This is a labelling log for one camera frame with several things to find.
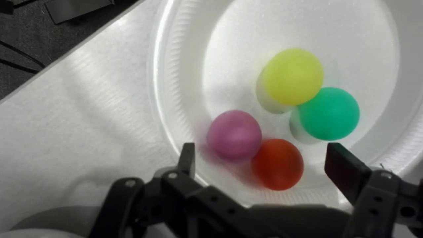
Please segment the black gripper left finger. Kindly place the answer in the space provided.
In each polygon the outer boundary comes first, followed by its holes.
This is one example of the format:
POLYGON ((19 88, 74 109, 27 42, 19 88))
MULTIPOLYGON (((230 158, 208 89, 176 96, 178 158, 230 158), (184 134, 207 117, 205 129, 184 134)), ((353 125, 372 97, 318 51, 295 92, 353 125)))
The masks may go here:
POLYGON ((187 175, 193 177, 196 173, 196 145, 193 142, 186 142, 182 149, 182 154, 178 162, 178 169, 187 175))

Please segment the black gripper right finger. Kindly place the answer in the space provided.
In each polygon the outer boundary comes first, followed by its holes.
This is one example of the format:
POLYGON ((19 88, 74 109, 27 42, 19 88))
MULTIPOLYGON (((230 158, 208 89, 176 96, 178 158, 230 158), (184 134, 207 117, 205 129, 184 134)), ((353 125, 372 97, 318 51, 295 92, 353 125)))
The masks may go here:
POLYGON ((372 169, 340 142, 328 144, 324 171, 351 203, 372 175, 372 169))

